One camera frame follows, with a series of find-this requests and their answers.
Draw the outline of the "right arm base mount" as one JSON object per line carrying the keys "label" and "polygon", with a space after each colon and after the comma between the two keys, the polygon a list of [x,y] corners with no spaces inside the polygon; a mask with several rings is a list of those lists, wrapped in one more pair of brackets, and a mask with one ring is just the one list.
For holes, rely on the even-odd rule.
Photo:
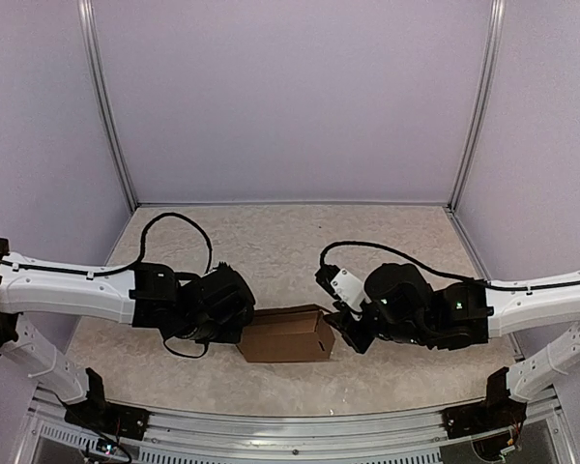
{"label": "right arm base mount", "polygon": [[449,439],[518,425],[526,419],[527,403],[513,400],[507,386],[508,367],[492,373],[482,400],[445,408],[442,413]]}

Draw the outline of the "brown cardboard box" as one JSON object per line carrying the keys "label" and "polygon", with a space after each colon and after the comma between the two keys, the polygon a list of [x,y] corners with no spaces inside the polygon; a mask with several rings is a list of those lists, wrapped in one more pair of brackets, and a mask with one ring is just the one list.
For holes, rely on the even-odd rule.
{"label": "brown cardboard box", "polygon": [[314,363],[330,358],[335,336],[318,304],[257,309],[239,352],[248,363]]}

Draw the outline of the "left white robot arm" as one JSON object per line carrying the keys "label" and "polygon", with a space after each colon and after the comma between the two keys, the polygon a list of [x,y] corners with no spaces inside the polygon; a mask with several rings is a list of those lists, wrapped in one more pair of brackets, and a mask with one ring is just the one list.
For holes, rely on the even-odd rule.
{"label": "left white robot arm", "polygon": [[10,251],[8,240],[0,238],[0,356],[25,367],[62,402],[76,405],[98,430],[116,420],[102,379],[70,362],[28,313],[97,318],[208,347],[238,344],[254,307],[246,281],[225,263],[204,275],[142,260],[123,267],[76,266],[28,258]]}

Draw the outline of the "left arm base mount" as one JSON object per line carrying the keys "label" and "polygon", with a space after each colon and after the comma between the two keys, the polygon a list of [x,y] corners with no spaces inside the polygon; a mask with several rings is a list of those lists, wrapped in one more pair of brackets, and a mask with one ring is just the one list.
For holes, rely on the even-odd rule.
{"label": "left arm base mount", "polygon": [[151,413],[142,408],[107,402],[103,408],[84,402],[65,406],[65,421],[103,435],[142,441]]}

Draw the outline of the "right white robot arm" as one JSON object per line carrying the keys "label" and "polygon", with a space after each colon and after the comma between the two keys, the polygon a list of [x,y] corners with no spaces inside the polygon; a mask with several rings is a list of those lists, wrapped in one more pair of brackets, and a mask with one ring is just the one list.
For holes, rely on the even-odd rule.
{"label": "right white robot arm", "polygon": [[522,330],[567,323],[546,347],[506,369],[496,391],[478,403],[475,419],[498,427],[556,379],[580,366],[580,271],[522,282],[457,276],[435,290],[413,264],[383,264],[366,280],[323,264],[316,282],[333,297],[326,322],[363,354],[375,339],[457,350]]}

